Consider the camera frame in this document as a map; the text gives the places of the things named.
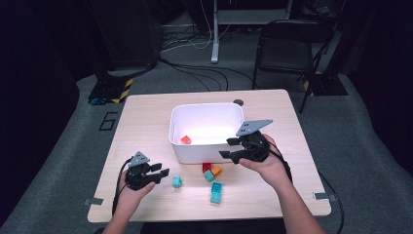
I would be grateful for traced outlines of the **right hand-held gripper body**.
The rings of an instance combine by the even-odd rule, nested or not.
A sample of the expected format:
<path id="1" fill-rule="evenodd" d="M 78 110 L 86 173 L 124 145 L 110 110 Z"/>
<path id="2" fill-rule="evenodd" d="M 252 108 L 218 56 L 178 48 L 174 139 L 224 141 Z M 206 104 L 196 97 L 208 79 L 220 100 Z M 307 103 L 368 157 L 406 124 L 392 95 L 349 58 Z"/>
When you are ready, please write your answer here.
<path id="1" fill-rule="evenodd" d="M 231 160 L 235 164 L 238 164 L 242 158 L 263 162 L 269 155 L 269 142 L 260 130 L 272 123 L 272 119 L 244 121 L 236 132 L 236 137 L 240 139 L 243 149 L 231 152 Z"/>

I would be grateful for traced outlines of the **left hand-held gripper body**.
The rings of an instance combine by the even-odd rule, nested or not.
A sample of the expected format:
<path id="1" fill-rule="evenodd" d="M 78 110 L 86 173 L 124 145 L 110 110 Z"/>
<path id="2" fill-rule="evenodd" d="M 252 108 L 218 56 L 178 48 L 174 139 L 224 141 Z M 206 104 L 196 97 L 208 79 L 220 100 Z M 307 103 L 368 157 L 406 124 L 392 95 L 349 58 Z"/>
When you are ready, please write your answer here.
<path id="1" fill-rule="evenodd" d="M 138 151 L 129 162 L 125 182 L 132 190 L 139 190 L 150 182 L 156 182 L 156 177 L 148 173 L 154 172 L 153 165 L 149 164 L 150 159 L 142 152 Z"/>

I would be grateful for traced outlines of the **white plastic bin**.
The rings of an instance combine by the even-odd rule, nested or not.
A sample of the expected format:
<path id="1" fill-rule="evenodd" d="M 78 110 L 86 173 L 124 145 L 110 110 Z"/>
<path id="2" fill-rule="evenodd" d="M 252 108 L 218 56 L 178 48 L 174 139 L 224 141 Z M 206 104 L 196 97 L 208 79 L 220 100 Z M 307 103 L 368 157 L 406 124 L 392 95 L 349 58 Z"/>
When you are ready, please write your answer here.
<path id="1" fill-rule="evenodd" d="M 171 113 L 169 142 L 181 164 L 226 163 L 219 151 L 236 151 L 227 138 L 235 137 L 244 122 L 242 108 L 235 103 L 197 103 L 178 105 Z M 191 144 L 181 139 L 188 136 Z"/>

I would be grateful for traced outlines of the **long turquoise toy brick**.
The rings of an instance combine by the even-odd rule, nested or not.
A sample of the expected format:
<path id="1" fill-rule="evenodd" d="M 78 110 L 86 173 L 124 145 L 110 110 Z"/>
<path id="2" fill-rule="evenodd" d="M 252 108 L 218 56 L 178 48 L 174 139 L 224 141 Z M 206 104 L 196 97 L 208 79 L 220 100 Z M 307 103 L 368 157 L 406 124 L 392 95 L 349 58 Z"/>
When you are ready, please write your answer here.
<path id="1" fill-rule="evenodd" d="M 220 204 L 222 197 L 222 184 L 219 182 L 213 182 L 210 190 L 210 201 L 213 204 Z"/>

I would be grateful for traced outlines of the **person's left hand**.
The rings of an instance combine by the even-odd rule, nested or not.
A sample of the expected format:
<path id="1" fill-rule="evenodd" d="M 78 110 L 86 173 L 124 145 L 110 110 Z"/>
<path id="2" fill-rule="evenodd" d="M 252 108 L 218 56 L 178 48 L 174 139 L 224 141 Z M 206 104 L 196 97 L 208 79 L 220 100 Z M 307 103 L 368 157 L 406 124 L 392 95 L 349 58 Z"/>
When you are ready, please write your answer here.
<path id="1" fill-rule="evenodd" d="M 132 190 L 126 185 L 126 174 L 122 174 L 119 184 L 118 204 L 115 214 L 133 215 L 141 200 L 149 194 L 155 186 L 155 182 L 150 182 L 139 190 Z"/>

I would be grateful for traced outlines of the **person's right hand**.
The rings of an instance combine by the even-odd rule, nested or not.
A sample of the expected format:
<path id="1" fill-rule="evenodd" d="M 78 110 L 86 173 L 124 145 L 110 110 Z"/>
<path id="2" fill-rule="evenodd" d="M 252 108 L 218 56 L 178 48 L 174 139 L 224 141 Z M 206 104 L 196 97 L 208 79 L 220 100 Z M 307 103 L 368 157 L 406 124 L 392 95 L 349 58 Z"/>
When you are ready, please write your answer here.
<path id="1" fill-rule="evenodd" d="M 283 187 L 290 182 L 290 179 L 280 159 L 281 154 L 276 147 L 276 143 L 268 135 L 264 135 L 264 138 L 269 142 L 269 156 L 263 162 L 241 159 L 239 163 L 243 167 L 259 173 L 260 176 L 279 193 Z"/>

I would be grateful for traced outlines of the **person's dark pants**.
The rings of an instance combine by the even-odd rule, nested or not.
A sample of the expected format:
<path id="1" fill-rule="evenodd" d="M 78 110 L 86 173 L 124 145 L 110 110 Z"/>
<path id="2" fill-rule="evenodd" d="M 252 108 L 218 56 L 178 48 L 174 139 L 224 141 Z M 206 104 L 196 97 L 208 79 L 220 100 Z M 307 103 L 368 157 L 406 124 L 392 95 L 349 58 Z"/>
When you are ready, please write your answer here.
<path id="1" fill-rule="evenodd" d="M 147 222 L 140 234 L 286 234 L 282 219 Z"/>

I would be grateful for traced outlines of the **black stand base yellow stripes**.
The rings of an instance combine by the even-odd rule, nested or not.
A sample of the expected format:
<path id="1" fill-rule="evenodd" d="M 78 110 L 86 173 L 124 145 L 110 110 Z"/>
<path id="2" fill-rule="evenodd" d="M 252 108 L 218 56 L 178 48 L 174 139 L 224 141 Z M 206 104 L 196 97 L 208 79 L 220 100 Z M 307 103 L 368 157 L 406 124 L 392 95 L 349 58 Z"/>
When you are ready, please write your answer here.
<path id="1" fill-rule="evenodd" d="M 121 103 L 128 96 L 132 82 L 132 79 L 98 81 L 89 95 L 89 100 L 106 98 L 106 103 Z"/>

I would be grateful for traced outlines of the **black folding chair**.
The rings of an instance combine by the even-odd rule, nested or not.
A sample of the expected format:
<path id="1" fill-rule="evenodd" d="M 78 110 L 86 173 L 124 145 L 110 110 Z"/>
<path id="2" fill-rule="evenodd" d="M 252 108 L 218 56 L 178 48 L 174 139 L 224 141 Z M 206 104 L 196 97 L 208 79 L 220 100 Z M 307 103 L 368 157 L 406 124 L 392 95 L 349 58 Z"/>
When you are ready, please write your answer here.
<path id="1" fill-rule="evenodd" d="M 333 36 L 333 28 L 318 20 L 268 22 L 259 36 L 251 89 L 257 87 L 258 71 L 295 74 L 308 81 L 315 78 L 321 56 Z"/>

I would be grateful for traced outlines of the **dark curtain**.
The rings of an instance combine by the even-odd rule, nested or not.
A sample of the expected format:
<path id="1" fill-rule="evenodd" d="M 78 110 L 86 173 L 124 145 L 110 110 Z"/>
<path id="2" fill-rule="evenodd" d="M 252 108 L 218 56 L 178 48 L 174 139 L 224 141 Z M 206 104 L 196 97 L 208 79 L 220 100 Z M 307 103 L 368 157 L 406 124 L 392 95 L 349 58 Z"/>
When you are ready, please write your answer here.
<path id="1" fill-rule="evenodd" d="M 340 69 L 376 135 L 413 175 L 413 0 L 347 0 Z"/>
<path id="2" fill-rule="evenodd" d="M 0 227 L 51 154 L 79 89 L 34 0 L 0 0 Z"/>

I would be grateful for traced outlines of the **white desk frame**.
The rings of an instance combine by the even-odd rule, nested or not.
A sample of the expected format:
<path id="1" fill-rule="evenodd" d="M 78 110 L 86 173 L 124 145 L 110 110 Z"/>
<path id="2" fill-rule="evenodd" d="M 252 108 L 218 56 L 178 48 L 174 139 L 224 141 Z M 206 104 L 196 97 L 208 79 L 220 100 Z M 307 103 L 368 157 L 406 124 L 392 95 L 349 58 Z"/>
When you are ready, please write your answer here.
<path id="1" fill-rule="evenodd" d="M 291 13 L 292 0 L 286 0 L 283 9 L 269 10 L 220 10 L 218 0 L 213 0 L 213 44 L 210 62 L 218 63 L 219 57 L 219 25 L 260 25 L 272 20 L 288 19 Z"/>

